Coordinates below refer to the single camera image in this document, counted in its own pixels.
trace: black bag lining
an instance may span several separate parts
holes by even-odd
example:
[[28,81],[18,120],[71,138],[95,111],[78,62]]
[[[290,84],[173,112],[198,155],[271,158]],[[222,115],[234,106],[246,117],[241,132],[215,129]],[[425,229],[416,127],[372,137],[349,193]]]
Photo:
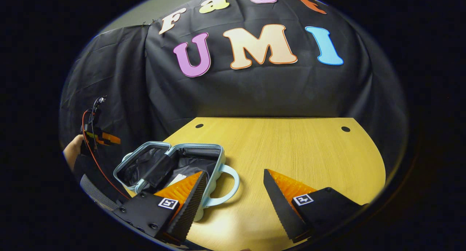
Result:
[[148,145],[133,161],[118,171],[116,176],[128,187],[136,185],[167,150],[167,146]]
[[[180,148],[168,158],[167,149],[160,145],[147,146],[116,174],[117,177],[126,186],[134,186],[144,178],[148,182],[144,190],[152,186],[150,191],[155,193],[167,187],[179,174],[187,177],[205,171],[209,180],[221,152],[216,148]],[[156,164],[163,168],[157,170]]]

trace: white label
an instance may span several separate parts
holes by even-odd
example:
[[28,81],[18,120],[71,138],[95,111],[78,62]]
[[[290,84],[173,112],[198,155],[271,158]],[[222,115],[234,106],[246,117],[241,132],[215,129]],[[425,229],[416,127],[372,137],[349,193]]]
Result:
[[178,203],[178,200],[173,200],[170,198],[164,198],[160,203],[158,203],[158,206],[165,207],[168,209],[175,209],[176,204]]
[[295,200],[295,202],[301,206],[301,205],[305,205],[305,204],[309,204],[309,203],[312,203],[314,200],[308,196],[307,194],[306,195],[302,195],[302,196],[295,196],[293,197],[293,199]]
[[179,174],[175,177],[175,179],[173,179],[173,181],[171,181],[171,183],[168,184],[167,187],[169,187],[170,185],[173,185],[173,184],[176,183],[176,182],[179,182],[179,181],[183,180],[184,178],[186,178],[186,175],[182,175],[181,173],[179,173]]

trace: wooden table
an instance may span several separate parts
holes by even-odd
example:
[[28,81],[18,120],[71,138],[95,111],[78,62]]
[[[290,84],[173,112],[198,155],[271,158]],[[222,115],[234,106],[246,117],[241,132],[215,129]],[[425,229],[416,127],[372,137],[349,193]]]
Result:
[[[353,118],[195,118],[165,142],[222,145],[226,164],[240,176],[237,193],[205,209],[188,233],[189,241],[212,250],[278,251],[299,244],[287,238],[273,209],[263,185],[265,168],[317,190],[333,187],[361,205],[385,184],[382,157]],[[222,174],[211,197],[224,196],[232,186],[233,178]]]

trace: orange letter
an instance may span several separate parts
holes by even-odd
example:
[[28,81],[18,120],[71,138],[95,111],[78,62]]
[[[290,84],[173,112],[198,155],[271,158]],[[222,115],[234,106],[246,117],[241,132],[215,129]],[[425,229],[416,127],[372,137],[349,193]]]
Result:
[[199,9],[200,13],[208,13],[213,10],[225,9],[230,5],[226,0],[206,0],[201,3],[201,8]]
[[254,37],[243,28],[235,28],[223,33],[230,39],[233,49],[233,62],[230,67],[234,70],[247,68],[252,61],[246,58],[245,50],[258,62],[263,64],[267,50],[270,47],[272,55],[269,61],[274,64],[295,63],[298,57],[291,53],[285,37],[285,26],[281,24],[267,24],[262,28],[259,38]]
[[162,29],[160,30],[160,32],[158,32],[158,34],[162,34],[168,30],[170,30],[171,28],[173,28],[173,26],[175,26],[173,23],[171,22],[176,22],[177,20],[179,20],[179,17],[180,17],[180,13],[183,13],[186,11],[186,8],[183,8],[179,11],[176,11],[170,15],[168,15],[167,17],[163,18],[163,24],[162,24]]
[[304,5],[306,5],[309,9],[313,10],[313,11],[316,11],[316,12],[320,12],[321,14],[327,14],[325,11],[321,10],[321,9],[318,9],[318,5],[315,4],[314,2],[310,2],[309,0],[301,0]]

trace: letter a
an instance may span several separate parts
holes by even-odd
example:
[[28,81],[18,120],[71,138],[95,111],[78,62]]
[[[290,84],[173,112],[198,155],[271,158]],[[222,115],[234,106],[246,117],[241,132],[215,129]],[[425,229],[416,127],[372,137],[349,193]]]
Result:
[[225,9],[230,4],[226,2],[226,0],[206,0],[205,2],[201,3],[201,8],[199,9],[200,13],[208,13],[213,10],[221,10]]

